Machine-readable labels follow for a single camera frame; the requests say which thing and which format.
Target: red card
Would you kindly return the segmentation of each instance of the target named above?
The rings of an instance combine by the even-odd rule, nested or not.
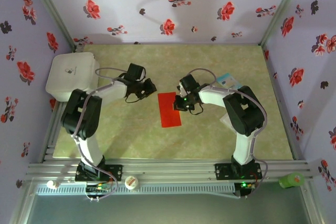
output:
[[[159,100],[161,125],[163,128],[182,125],[180,112],[173,109],[175,96],[175,92],[161,93],[157,95],[157,99]]]

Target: robotic arm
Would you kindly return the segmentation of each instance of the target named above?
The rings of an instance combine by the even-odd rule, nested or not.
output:
[[[105,164],[105,158],[98,147],[95,132],[98,128],[100,109],[102,105],[114,100],[122,98],[127,100],[130,94],[135,94],[138,97],[136,101],[139,101],[154,93],[156,87],[151,79],[145,80],[145,75],[145,68],[131,63],[126,73],[115,78],[113,83],[98,88],[93,95],[79,89],[72,92],[61,117],[61,124],[72,136],[77,130],[75,137],[81,162],[77,168],[75,181],[108,181],[109,176],[94,166],[112,173],[115,177],[121,177],[118,176],[121,173],[119,167]]]
[[[189,110],[191,113],[191,111],[195,110],[195,104],[197,103],[201,108],[203,103],[226,108],[232,126],[237,132],[236,149],[230,166],[231,177],[237,179],[245,177],[251,172],[257,174],[258,167],[255,165],[255,160],[250,150],[256,131],[264,123],[264,115],[260,108],[239,93],[228,92],[228,90],[212,87],[209,84],[200,85],[191,74],[180,80],[180,85],[177,89],[179,89],[181,95],[176,95],[175,97],[175,110]],[[241,87],[238,92],[253,98],[259,103],[248,86]]]

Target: white bottle cap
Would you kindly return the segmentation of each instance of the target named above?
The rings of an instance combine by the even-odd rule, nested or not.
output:
[[[49,180],[47,182],[47,187],[50,189],[57,189],[59,187],[59,183],[53,180]]]
[[[134,176],[129,176],[125,179],[125,187],[128,190],[135,191],[138,189],[139,185],[138,179]]]

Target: gray floor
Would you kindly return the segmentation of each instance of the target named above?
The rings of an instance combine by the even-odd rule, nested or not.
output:
[[[248,200],[212,195],[37,196],[29,224],[305,224],[300,188],[263,184]]]

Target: green cup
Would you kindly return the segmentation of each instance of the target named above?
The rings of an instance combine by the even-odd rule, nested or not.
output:
[[[279,178],[279,185],[282,188],[290,188],[293,186],[302,186],[304,181],[304,176],[301,173],[291,173],[284,177]]]

